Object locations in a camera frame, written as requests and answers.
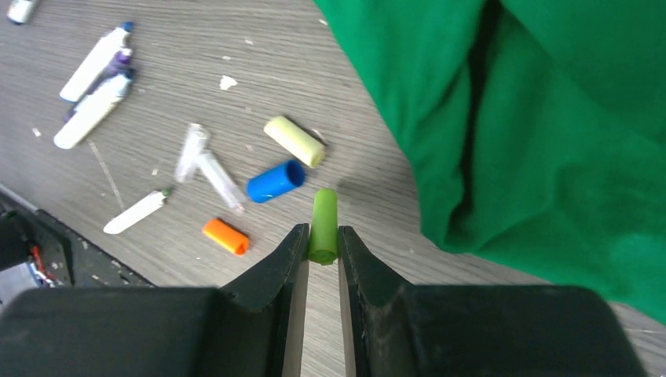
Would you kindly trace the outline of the green pen cap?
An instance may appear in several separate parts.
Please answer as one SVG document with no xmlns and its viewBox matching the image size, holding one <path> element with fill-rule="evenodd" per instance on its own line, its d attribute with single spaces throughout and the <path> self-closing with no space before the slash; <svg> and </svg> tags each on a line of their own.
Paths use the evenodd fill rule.
<svg viewBox="0 0 666 377">
<path fill-rule="evenodd" d="M 331 265 L 338 257 L 338 198 L 323 188 L 314 196 L 308 257 L 311 262 Z"/>
</svg>

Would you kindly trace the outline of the white marker green tip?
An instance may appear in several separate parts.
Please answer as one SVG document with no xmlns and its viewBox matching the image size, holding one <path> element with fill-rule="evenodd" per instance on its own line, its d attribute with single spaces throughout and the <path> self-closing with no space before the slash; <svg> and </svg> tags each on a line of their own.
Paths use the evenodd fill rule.
<svg viewBox="0 0 666 377">
<path fill-rule="evenodd" d="M 172 193 L 171 188 L 150 192 L 147 196 L 115 216 L 104 228 L 107 234 L 118 235 L 162 208 Z"/>
</svg>

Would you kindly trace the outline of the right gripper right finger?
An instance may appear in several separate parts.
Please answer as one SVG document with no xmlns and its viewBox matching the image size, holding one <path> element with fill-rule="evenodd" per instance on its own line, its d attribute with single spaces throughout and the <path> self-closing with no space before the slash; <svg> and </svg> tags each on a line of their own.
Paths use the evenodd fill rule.
<svg viewBox="0 0 666 377">
<path fill-rule="evenodd" d="M 609 305 L 555 285 L 413 284 L 338 230 L 349 376 L 644 376 Z"/>
</svg>

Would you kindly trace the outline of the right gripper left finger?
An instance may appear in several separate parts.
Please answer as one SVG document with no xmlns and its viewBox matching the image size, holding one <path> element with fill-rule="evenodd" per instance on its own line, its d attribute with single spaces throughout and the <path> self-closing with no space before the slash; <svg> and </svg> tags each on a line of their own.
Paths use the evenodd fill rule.
<svg viewBox="0 0 666 377">
<path fill-rule="evenodd" d="M 34 289 L 1 315 L 4 376 L 298 376 L 309 226 L 223 287 Z"/>
</svg>

